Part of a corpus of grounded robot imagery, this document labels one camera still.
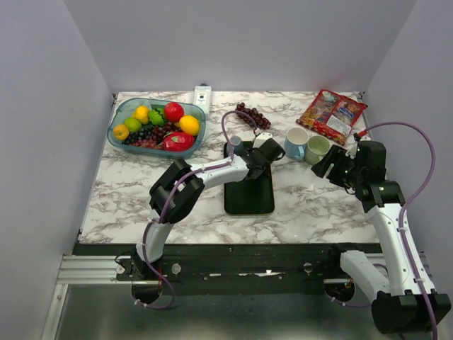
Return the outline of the light blue hexagonal mug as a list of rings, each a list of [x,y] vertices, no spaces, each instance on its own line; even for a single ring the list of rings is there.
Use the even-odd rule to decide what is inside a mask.
[[[301,127],[292,127],[286,133],[284,150],[287,157],[302,160],[306,144],[309,141],[307,131]]]

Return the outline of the light green ceramic mug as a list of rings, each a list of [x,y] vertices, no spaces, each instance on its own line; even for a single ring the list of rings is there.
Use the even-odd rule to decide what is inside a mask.
[[[318,164],[328,153],[331,144],[324,136],[309,138],[304,152],[304,161],[310,165]]]

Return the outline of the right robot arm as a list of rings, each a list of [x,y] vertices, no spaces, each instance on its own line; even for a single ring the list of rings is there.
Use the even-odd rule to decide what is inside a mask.
[[[348,274],[366,295],[382,334],[431,332],[451,310],[448,295],[437,292],[418,255],[403,211],[400,185],[386,178],[386,148],[360,141],[354,155],[333,145],[312,171],[345,190],[351,189],[372,223],[387,269],[382,274],[364,252],[345,250],[326,259],[327,272]]]

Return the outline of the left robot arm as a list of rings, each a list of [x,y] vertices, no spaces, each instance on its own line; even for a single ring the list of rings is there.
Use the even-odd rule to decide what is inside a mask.
[[[225,159],[190,165],[178,159],[151,187],[151,220],[132,255],[132,270],[142,280],[156,274],[173,226],[184,220],[203,191],[221,186],[230,215],[267,215],[275,207],[270,166],[284,149],[274,139],[260,147],[234,150]]]

